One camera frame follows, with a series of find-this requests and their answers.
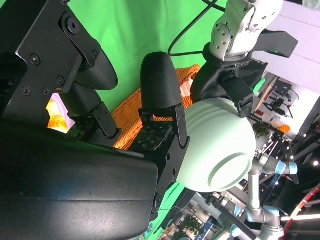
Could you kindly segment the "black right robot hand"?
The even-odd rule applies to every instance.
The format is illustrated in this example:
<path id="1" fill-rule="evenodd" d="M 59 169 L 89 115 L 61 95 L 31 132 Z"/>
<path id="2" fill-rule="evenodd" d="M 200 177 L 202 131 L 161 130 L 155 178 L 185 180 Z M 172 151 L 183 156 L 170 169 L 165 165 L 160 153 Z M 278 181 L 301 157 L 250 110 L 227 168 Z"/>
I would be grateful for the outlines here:
<path id="1" fill-rule="evenodd" d="M 113 65 L 66 0 L 7 0 L 0 9 L 0 237 L 131 240 L 179 174 L 190 139 L 165 52 L 140 72 L 142 129 L 128 150 L 98 95 Z"/>

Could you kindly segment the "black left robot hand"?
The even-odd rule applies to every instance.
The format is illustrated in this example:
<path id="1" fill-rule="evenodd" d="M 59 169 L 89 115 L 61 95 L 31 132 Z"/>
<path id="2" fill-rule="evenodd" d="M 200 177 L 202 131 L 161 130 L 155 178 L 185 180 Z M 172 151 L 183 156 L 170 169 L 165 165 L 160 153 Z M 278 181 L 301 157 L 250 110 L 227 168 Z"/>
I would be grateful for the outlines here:
<path id="1" fill-rule="evenodd" d="M 192 102 L 228 97 L 239 116 L 248 117 L 254 105 L 253 89 L 263 77 L 268 63 L 253 59 L 251 52 L 242 60 L 222 61 L 212 55 L 209 43 L 204 46 L 202 55 L 206 63 L 192 83 Z"/>

